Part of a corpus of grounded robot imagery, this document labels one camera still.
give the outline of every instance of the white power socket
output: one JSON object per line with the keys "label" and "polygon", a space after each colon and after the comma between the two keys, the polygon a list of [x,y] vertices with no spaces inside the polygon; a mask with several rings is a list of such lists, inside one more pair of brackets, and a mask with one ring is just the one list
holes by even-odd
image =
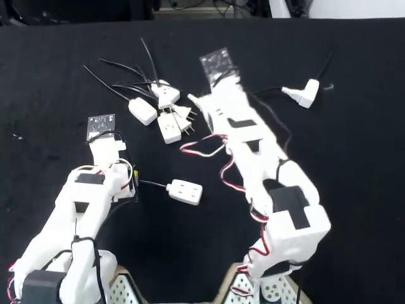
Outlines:
{"label": "white power socket", "polygon": [[158,117],[158,112],[142,98],[131,99],[128,104],[131,114],[144,125],[149,125]]}
{"label": "white power socket", "polygon": [[171,144],[175,141],[181,140],[182,132],[180,131],[176,118],[172,113],[162,113],[158,117],[158,124],[163,140],[166,144]]}
{"label": "white power socket", "polygon": [[[159,80],[159,83],[169,84],[164,80]],[[156,82],[151,84],[152,92],[159,99],[159,109],[170,108],[176,101],[180,99],[180,91],[174,87],[169,87],[167,85],[158,86]]]}
{"label": "white power socket", "polygon": [[173,179],[171,184],[166,186],[166,190],[171,198],[194,206],[199,204],[203,193],[202,185],[180,179]]}

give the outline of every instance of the robotic arm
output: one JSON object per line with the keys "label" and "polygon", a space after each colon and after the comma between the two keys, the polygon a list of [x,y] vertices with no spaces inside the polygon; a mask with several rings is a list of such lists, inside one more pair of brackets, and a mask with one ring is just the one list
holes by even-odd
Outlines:
{"label": "robotic arm", "polygon": [[[132,166],[118,156],[118,147],[124,147],[111,135],[110,117],[114,116],[89,119],[88,139],[105,134],[90,143],[95,165],[70,172],[45,226],[13,266],[15,294],[21,303],[96,303],[101,290],[109,289],[116,258],[108,251],[97,252],[92,240],[111,202],[135,194]],[[103,257],[98,269],[103,288],[95,254]]]}
{"label": "robotic arm", "polygon": [[[288,159],[275,134],[249,105],[226,49],[201,58],[211,94],[189,96],[213,134],[226,138],[227,153],[243,178],[251,215],[263,223],[261,238],[239,270],[253,279],[289,274],[316,251],[330,230],[318,191],[298,164]],[[266,180],[283,188],[267,189]]]}

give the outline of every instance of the black tablecloth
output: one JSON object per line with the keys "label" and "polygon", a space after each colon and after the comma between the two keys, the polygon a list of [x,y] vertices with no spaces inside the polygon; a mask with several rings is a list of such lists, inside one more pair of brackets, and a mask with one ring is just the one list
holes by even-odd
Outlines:
{"label": "black tablecloth", "polygon": [[[160,77],[198,95],[209,91],[198,58],[227,47],[243,85],[255,91],[303,87],[333,45],[334,59],[310,110],[274,92],[262,96],[291,129],[289,155],[318,188],[332,223],[308,263],[304,290],[315,303],[400,303],[404,34],[401,19],[0,28],[3,286],[8,265],[41,230],[69,171],[91,163],[84,145],[87,117],[116,113],[116,129],[127,138],[143,178],[187,179],[202,184],[204,194],[195,207],[142,187],[141,202],[115,214],[100,247],[129,269],[149,301],[212,300],[231,263],[241,261],[259,236],[244,196],[220,182],[218,171],[228,157],[179,153],[182,143],[208,133],[202,115],[195,134],[165,145],[156,122],[141,125],[127,103],[82,65],[110,83],[135,80],[97,59],[142,65],[150,73],[143,37]],[[271,123],[267,112],[252,105]],[[229,178],[240,177],[234,170]]]}

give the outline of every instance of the power plug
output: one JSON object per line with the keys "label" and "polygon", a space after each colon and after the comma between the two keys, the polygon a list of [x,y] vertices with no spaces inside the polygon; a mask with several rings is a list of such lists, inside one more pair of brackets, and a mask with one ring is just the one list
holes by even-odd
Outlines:
{"label": "power plug", "polygon": [[174,104],[174,105],[171,106],[171,108],[172,108],[172,110],[174,112],[176,112],[177,114],[179,114],[183,118],[191,119],[189,117],[190,114],[197,115],[196,113],[191,111],[191,108],[189,108],[188,106],[177,106],[176,104]]}
{"label": "power plug", "polygon": [[300,106],[309,109],[313,104],[316,95],[318,94],[319,81],[316,79],[309,79],[303,90],[289,89],[282,87],[281,91],[290,96],[293,100],[297,101]]}
{"label": "power plug", "polygon": [[182,138],[182,133],[177,125],[176,118],[172,113],[163,112],[158,117],[158,124],[163,140],[166,144],[174,143]]}
{"label": "power plug", "polygon": [[[164,80],[159,80],[159,83],[169,84]],[[169,87],[167,85],[158,86],[156,82],[151,84],[152,92],[159,99],[159,109],[170,108],[172,104],[180,99],[180,91],[174,87]]]}
{"label": "power plug", "polygon": [[158,112],[142,98],[131,99],[128,104],[131,114],[144,125],[157,119]]}
{"label": "power plug", "polygon": [[177,122],[178,127],[180,128],[180,131],[186,132],[187,135],[190,135],[190,134],[187,132],[187,129],[188,129],[188,128],[192,128],[192,127],[191,127],[191,122],[188,121],[187,119],[181,117],[181,116],[180,116],[179,114],[177,114],[176,112],[173,113],[173,116],[175,117],[175,120],[176,120],[176,122]]}
{"label": "power plug", "polygon": [[173,179],[171,184],[166,186],[169,196],[174,200],[197,206],[203,193],[203,187],[199,184],[186,182],[180,179]]}

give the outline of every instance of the perforated metal base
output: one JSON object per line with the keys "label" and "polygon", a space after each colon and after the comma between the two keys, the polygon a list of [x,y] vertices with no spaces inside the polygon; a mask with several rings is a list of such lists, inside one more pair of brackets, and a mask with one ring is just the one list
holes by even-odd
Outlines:
{"label": "perforated metal base", "polygon": [[[248,292],[253,292],[253,286],[244,274],[238,274],[231,286],[242,288]],[[286,277],[262,279],[260,281],[260,289],[263,298],[268,303],[296,304],[297,293]],[[310,303],[310,301],[304,301],[302,297],[299,303],[307,304]],[[228,292],[223,304],[254,304],[253,296],[241,297],[232,292]]]}
{"label": "perforated metal base", "polygon": [[[253,285],[251,284],[250,280],[244,274],[236,275],[231,287],[238,287],[246,290],[248,292],[253,292]],[[228,292],[226,295],[224,304],[253,304],[253,296],[237,296],[232,292]]]}
{"label": "perforated metal base", "polygon": [[120,274],[109,289],[108,304],[140,304],[127,277]]}
{"label": "perforated metal base", "polygon": [[[237,274],[231,286],[253,292],[253,285],[244,274]],[[261,294],[268,303],[296,304],[296,288],[287,277],[271,277],[260,282]],[[253,296],[238,296],[228,292],[223,304],[257,304],[253,303]],[[308,297],[301,293],[300,304],[310,304]],[[137,293],[132,289],[126,275],[119,274],[109,290],[108,304],[142,304]]]}
{"label": "perforated metal base", "polygon": [[297,294],[285,277],[263,279],[260,289],[263,298],[270,303],[296,304]]}

